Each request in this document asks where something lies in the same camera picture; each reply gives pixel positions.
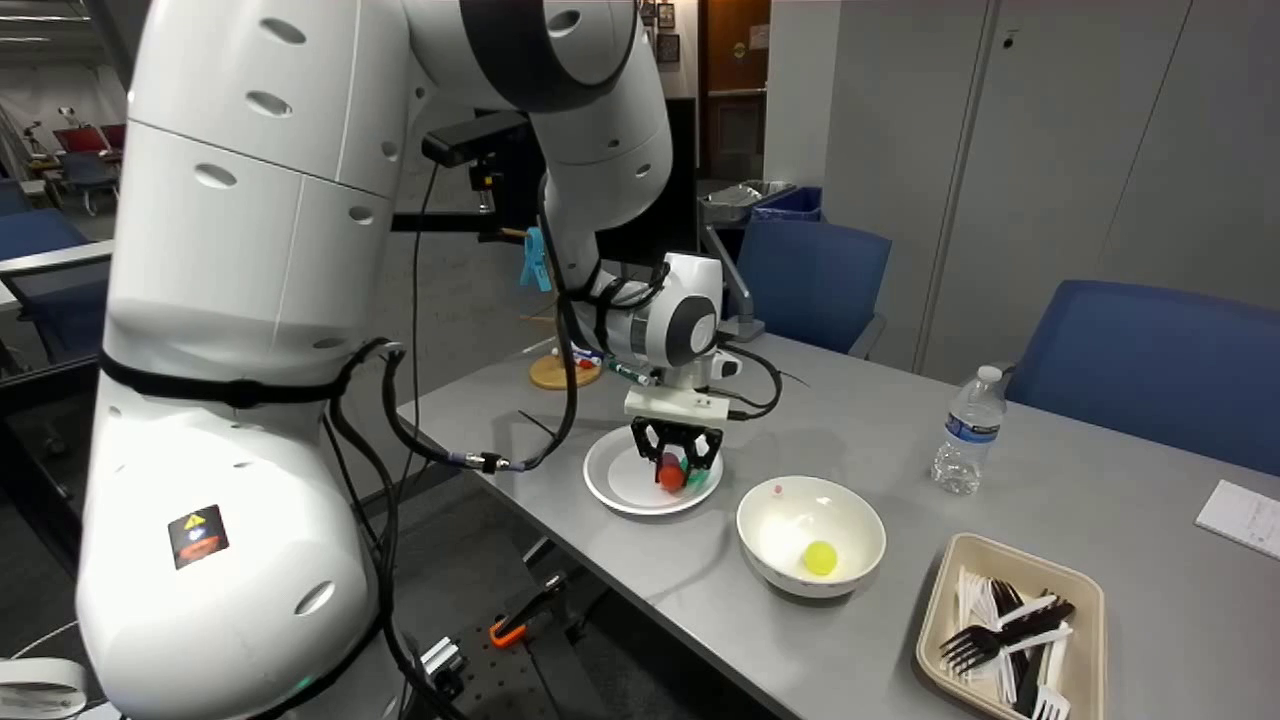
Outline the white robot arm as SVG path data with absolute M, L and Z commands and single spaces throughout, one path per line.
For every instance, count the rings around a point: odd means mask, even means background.
M 279 714 L 380 623 L 321 411 L 373 340 L 422 93 L 533 126 L 587 348 L 680 370 L 711 345 L 703 296 L 622 281 L 597 246 L 672 171 L 636 0 L 152 0 L 78 573 L 125 720 Z

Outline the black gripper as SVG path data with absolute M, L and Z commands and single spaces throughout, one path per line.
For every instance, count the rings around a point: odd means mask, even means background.
M 631 426 L 631 441 L 636 441 L 641 463 L 643 463 L 651 484 L 659 484 L 659 455 L 669 450 L 680 450 L 691 469 L 709 472 L 703 478 L 703 490 L 709 490 L 711 469 L 719 462 L 717 454 L 726 443 L 726 432 L 719 430 L 675 426 L 675 420 L 636 420 Z

